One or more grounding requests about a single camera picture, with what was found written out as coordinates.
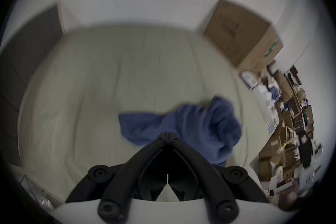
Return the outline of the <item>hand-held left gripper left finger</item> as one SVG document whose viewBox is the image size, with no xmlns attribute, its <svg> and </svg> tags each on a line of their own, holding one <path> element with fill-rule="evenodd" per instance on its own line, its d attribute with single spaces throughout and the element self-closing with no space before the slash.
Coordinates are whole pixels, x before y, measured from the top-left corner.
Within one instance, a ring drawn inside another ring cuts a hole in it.
<svg viewBox="0 0 336 224">
<path fill-rule="evenodd" d="M 133 198 L 156 201 L 166 186 L 167 166 L 161 160 L 167 145 L 168 133 L 161 133 L 124 164 L 90 168 L 65 203 L 100 200 L 102 220 L 127 220 Z"/>
</svg>

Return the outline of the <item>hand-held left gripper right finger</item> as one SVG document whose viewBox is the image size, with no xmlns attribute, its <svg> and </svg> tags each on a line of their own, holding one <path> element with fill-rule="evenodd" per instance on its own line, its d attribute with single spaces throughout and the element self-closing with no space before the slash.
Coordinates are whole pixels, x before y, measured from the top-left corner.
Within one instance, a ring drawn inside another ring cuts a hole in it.
<svg viewBox="0 0 336 224">
<path fill-rule="evenodd" d="M 203 198 L 210 221 L 238 217 L 236 200 L 269 204 L 257 183 L 239 166 L 210 164 L 173 132 L 167 133 L 168 185 L 179 201 Z"/>
</svg>

